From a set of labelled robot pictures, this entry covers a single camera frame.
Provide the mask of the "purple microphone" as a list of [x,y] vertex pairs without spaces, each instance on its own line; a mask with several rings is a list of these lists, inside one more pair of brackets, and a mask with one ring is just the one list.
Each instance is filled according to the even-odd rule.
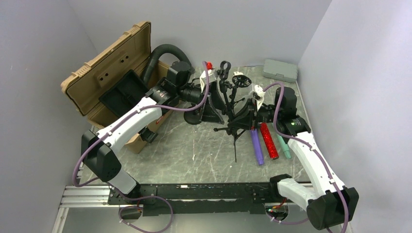
[[262,152],[262,149],[261,149],[261,144],[260,144],[258,132],[257,132],[257,130],[250,130],[249,132],[250,132],[250,136],[251,136],[251,139],[252,139],[252,144],[253,144],[257,164],[259,166],[261,166],[261,165],[264,164],[264,157],[263,157],[263,152]]

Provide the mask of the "black tripod stand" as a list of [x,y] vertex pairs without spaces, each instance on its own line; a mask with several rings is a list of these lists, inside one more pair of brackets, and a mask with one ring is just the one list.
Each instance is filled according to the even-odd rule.
[[[226,110],[223,111],[224,115],[228,116],[228,122],[232,120],[235,116],[235,107],[232,107],[230,104],[230,97],[229,95],[232,92],[232,83],[228,80],[229,71],[231,69],[231,64],[228,61],[222,61],[220,63],[220,69],[218,70],[219,80],[219,90],[223,94],[224,102],[226,105]],[[237,139],[244,133],[246,130],[243,129],[236,129],[236,128],[229,128],[228,126],[223,128],[214,128],[213,131],[226,131],[228,135],[233,136],[233,145],[236,146]]]

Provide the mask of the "red glitter microphone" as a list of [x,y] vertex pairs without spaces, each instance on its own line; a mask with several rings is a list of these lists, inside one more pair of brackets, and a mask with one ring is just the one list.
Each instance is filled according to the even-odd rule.
[[265,143],[266,149],[268,151],[268,155],[272,160],[276,160],[279,158],[277,149],[275,147],[274,141],[270,134],[269,128],[266,123],[260,124],[260,133],[262,135],[263,141]]

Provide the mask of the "black tripod stand shock mount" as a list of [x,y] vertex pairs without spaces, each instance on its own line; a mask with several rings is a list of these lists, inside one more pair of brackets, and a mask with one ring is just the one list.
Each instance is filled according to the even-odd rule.
[[232,107],[234,107],[239,101],[242,101],[244,99],[243,98],[241,100],[235,101],[235,97],[236,97],[238,88],[246,88],[246,87],[249,87],[251,84],[252,84],[251,79],[248,78],[247,76],[245,76],[244,74],[243,75],[238,75],[238,76],[233,75],[232,85],[231,85],[232,92],[229,95],[230,104],[232,105]]

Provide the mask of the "mint green microphone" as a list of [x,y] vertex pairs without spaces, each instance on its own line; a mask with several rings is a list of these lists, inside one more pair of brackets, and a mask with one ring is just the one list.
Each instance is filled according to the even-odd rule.
[[288,144],[284,141],[284,139],[283,139],[282,136],[280,136],[279,134],[277,134],[276,136],[277,136],[277,139],[278,139],[278,141],[279,141],[280,147],[281,147],[281,149],[282,149],[285,157],[286,157],[287,159],[291,159],[292,156],[291,156],[290,148],[289,148]]

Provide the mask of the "black round base mic stand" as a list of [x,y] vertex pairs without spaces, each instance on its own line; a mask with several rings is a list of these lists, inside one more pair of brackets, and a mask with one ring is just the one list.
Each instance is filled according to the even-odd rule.
[[190,125],[198,125],[202,123],[201,115],[196,111],[187,111],[184,112],[184,120]]

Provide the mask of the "white pvc elbow fitting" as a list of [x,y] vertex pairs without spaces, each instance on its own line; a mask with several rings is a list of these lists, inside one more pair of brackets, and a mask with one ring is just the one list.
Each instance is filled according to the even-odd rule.
[[233,72],[233,75],[234,75],[234,76],[238,76],[238,75],[243,75],[243,73],[242,73],[242,72],[238,72],[238,71],[234,71],[234,72]]

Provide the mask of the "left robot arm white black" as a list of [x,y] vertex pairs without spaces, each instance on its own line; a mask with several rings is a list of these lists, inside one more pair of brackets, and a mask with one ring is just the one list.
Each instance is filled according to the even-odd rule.
[[86,150],[82,152],[75,169],[78,169],[80,163],[86,164],[85,158],[89,158],[91,151],[96,149],[96,154],[99,150],[109,154],[109,158],[113,158],[114,171],[109,169],[109,173],[105,172],[100,177],[93,178],[84,183],[76,181],[76,171],[73,171],[72,184],[75,187],[83,187],[95,180],[101,180],[109,185],[117,188],[120,191],[120,197],[128,204],[135,203],[140,196],[140,191],[137,187],[138,182],[123,168],[119,162],[116,153],[131,139],[132,136],[141,131],[149,123],[159,119],[162,116],[162,110],[172,110],[179,112],[189,112],[201,108],[207,99],[207,93],[210,89],[210,75],[208,62],[202,61],[204,73],[206,76],[206,87],[204,88],[205,96],[195,106],[187,109],[176,108],[166,105],[158,105],[156,101],[150,97],[144,97],[135,107],[133,107],[127,114],[111,125],[98,131],[98,134],[92,133],[92,138],[97,138],[92,144],[86,143]]

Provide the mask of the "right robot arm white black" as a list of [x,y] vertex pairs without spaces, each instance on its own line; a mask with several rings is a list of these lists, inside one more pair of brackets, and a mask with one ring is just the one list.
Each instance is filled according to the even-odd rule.
[[308,189],[288,174],[270,178],[268,196],[273,201],[286,198],[304,209],[307,220],[318,230],[341,225],[344,233],[352,220],[359,194],[348,188],[334,173],[320,152],[309,124],[297,114],[295,91],[280,86],[273,105],[264,105],[269,87],[254,85],[244,107],[228,123],[229,128],[254,130],[263,123],[272,123],[301,162],[312,184]]

